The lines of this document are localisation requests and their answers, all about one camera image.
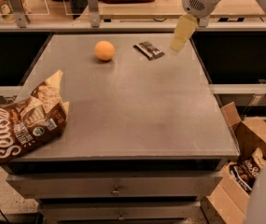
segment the cabinet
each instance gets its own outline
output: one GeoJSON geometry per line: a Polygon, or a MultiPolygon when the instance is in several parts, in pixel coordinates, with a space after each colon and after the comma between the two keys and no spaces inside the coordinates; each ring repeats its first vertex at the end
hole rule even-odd
{"type": "Polygon", "coordinates": [[[172,53],[172,34],[54,35],[17,100],[57,69],[70,101],[63,136],[11,161],[7,182],[36,199],[54,221],[174,222],[200,210],[220,169],[238,156],[198,58],[188,42],[172,53]],[[97,60],[108,40],[116,55],[97,60]],[[165,55],[149,61],[133,45],[165,55]]]}
{"type": "Polygon", "coordinates": [[[192,42],[209,82],[221,90],[218,102],[235,102],[242,116],[266,116],[266,30],[200,31],[192,42]]]}

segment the table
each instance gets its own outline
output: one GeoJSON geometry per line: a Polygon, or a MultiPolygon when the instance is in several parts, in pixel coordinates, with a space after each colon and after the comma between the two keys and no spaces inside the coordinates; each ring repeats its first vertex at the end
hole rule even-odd
{"type": "Polygon", "coordinates": [[[7,165],[7,182],[55,221],[191,217],[238,149],[190,42],[173,34],[54,35],[17,98],[56,70],[70,115],[62,137],[7,165]],[[100,40],[115,57],[94,56],[100,40]],[[165,55],[133,48],[150,41],[165,55]]]}

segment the ball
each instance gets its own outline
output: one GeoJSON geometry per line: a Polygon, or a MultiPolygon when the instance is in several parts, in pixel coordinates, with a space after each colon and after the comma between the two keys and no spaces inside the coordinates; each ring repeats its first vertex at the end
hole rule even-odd
{"type": "Polygon", "coordinates": [[[112,43],[108,41],[100,41],[95,45],[95,55],[102,61],[111,60],[115,53],[115,48],[112,43]]]}

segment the open cardboard box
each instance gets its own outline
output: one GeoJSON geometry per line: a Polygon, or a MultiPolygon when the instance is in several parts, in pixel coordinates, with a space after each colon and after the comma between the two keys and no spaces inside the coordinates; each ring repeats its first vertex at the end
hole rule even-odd
{"type": "MultiPolygon", "coordinates": [[[[239,159],[249,158],[257,147],[266,159],[266,122],[258,117],[241,121],[235,103],[223,106],[221,111],[236,136],[241,153],[239,159]]],[[[222,174],[221,182],[207,199],[227,224],[243,223],[249,194],[230,175],[229,164],[222,168],[222,174]]]]}

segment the snack bag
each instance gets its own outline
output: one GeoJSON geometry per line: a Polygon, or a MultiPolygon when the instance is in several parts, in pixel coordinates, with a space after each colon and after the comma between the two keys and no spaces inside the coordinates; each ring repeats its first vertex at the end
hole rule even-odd
{"type": "Polygon", "coordinates": [[[265,164],[266,160],[263,159],[263,153],[258,147],[251,158],[231,165],[230,173],[240,186],[249,193],[253,188],[255,179],[259,176],[259,172],[265,164]]]}
{"type": "Polygon", "coordinates": [[[0,105],[0,166],[63,133],[68,104],[60,96],[61,78],[58,71],[28,99],[0,105]]]}

